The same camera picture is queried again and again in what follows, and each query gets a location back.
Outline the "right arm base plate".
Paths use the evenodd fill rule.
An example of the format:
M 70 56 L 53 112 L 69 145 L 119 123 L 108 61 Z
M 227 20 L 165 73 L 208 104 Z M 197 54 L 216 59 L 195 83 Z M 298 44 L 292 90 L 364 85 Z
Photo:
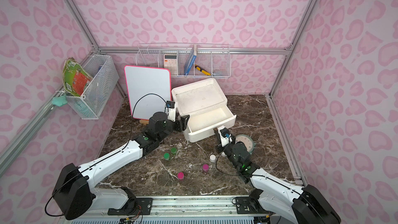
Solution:
M 259 202 L 251 197 L 235 197 L 232 199 L 238 214 L 268 214 Z

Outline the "green paint can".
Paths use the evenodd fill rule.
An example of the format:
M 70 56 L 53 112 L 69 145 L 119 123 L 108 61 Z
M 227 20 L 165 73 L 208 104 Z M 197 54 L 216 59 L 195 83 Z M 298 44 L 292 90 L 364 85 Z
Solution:
M 176 147 L 171 148 L 171 154 L 172 156 L 175 156 L 177 154 L 178 149 Z
M 166 161 L 170 161 L 171 156 L 170 156 L 170 154 L 167 152 L 167 153 L 165 153 L 165 154 L 163 155 L 163 158 L 164 158 Z

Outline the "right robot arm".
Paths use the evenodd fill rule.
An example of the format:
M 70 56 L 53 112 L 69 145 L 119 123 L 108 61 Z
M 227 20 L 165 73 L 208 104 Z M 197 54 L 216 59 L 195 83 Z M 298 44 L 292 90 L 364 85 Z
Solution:
M 251 154 L 243 142 L 238 142 L 225 126 L 214 128 L 219 144 L 217 153 L 225 154 L 244 183 L 254 191 L 251 204 L 271 211 L 294 224 L 340 224 L 338 213 L 314 186 L 300 187 L 270 175 L 252 162 Z

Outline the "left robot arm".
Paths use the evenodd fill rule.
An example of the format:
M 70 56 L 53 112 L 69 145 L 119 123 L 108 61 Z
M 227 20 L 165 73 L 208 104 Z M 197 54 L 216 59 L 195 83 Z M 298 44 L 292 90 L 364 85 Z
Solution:
M 96 186 L 117 170 L 157 149 L 171 133 L 183 132 L 189 119 L 186 115 L 170 120 L 167 113 L 157 112 L 142 132 L 121 147 L 80 166 L 66 165 L 51 196 L 65 219 L 74 220 L 98 209 L 106 210 L 109 215 L 143 214 L 143 208 L 130 189 L 99 189 Z

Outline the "magenta paint can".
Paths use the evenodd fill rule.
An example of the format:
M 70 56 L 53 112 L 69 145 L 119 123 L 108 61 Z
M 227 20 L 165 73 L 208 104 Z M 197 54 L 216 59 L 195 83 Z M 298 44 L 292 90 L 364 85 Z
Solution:
M 179 180 L 183 180 L 184 179 L 184 173 L 183 172 L 179 172 L 177 174 L 177 177 L 178 177 Z
M 209 171 L 209 165 L 208 165 L 208 164 L 202 165 L 202 171 L 203 171 L 204 173 L 207 173 L 207 172 Z

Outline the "white drawer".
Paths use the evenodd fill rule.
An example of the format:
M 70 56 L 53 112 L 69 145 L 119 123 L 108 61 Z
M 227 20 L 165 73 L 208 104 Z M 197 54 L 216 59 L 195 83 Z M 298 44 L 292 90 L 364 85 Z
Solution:
M 187 141 L 195 143 L 213 136 L 214 129 L 224 126 L 231 128 L 235 125 L 236 115 L 227 106 L 190 117 L 188 126 L 183 134 Z

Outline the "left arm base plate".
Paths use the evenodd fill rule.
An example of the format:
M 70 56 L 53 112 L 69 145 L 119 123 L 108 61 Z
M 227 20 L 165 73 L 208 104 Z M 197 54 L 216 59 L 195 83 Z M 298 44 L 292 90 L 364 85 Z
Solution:
M 107 212 L 109 216 L 136 216 L 150 215 L 153 198 L 135 198 L 129 199 L 120 209 L 110 208 Z

